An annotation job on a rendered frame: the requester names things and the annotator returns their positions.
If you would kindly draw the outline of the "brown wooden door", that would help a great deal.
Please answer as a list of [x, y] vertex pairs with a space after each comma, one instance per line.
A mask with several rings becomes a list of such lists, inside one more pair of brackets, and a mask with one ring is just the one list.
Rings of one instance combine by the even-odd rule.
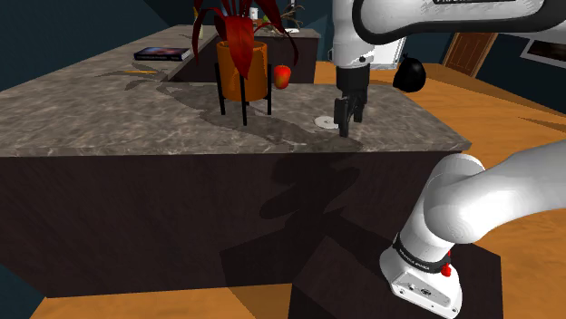
[[498, 33], [455, 33], [443, 66], [475, 78]]

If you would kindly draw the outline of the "framed wall picture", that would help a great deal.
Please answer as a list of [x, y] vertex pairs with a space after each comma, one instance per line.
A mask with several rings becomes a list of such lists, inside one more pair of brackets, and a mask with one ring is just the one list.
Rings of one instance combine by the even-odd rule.
[[521, 57], [566, 69], [566, 44], [530, 40], [523, 49]]

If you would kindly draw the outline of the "black bag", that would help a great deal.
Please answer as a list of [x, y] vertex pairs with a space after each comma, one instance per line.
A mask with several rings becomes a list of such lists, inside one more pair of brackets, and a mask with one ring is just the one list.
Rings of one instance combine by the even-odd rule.
[[407, 53], [402, 57], [403, 61], [395, 73], [393, 86], [403, 92], [418, 92], [425, 86], [425, 68], [418, 59], [409, 57]]

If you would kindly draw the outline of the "dark book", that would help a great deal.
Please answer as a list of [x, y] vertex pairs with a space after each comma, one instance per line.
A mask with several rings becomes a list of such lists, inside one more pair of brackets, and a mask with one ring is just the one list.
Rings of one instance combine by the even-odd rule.
[[136, 61], [181, 62], [191, 53], [190, 48], [146, 47], [133, 55]]

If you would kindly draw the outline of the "dark wood robot stand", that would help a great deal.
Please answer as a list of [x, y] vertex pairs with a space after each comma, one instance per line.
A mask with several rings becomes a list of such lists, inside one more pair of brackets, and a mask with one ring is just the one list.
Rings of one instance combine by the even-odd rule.
[[[292, 283], [288, 319], [443, 319], [395, 296], [379, 267], [381, 237], [351, 253], [325, 238]], [[501, 259], [476, 245], [452, 249], [463, 289], [455, 319], [504, 319]]]

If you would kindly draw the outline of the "dark sideboard with decorations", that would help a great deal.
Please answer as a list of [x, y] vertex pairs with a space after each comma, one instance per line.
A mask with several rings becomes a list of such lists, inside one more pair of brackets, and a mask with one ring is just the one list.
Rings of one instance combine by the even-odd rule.
[[291, 41], [270, 25], [255, 32], [255, 40], [268, 47], [268, 62], [273, 68], [279, 65], [290, 69], [289, 83], [313, 83], [316, 72], [317, 47], [320, 34], [314, 29], [285, 26], [298, 49], [298, 63], [294, 64]]

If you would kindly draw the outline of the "red apple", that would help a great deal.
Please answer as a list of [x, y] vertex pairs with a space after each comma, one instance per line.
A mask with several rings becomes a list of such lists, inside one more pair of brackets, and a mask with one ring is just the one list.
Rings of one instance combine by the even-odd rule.
[[286, 65], [277, 65], [274, 68], [274, 85], [277, 89], [283, 90], [288, 87], [291, 70]]

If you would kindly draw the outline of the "red plant in orange pot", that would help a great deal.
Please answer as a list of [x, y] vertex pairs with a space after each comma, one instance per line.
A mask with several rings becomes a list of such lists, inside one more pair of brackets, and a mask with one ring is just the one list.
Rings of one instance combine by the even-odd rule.
[[193, 0], [196, 19], [192, 31], [192, 51], [199, 58], [198, 36], [206, 13], [214, 14], [214, 25], [221, 41], [217, 43], [215, 63], [220, 112], [226, 113], [224, 101], [241, 103], [242, 120], [247, 120], [250, 102], [271, 100], [271, 65], [268, 46], [255, 39], [255, 32], [273, 26], [283, 34], [276, 0], [220, 0], [223, 7], [202, 6], [204, 0]]

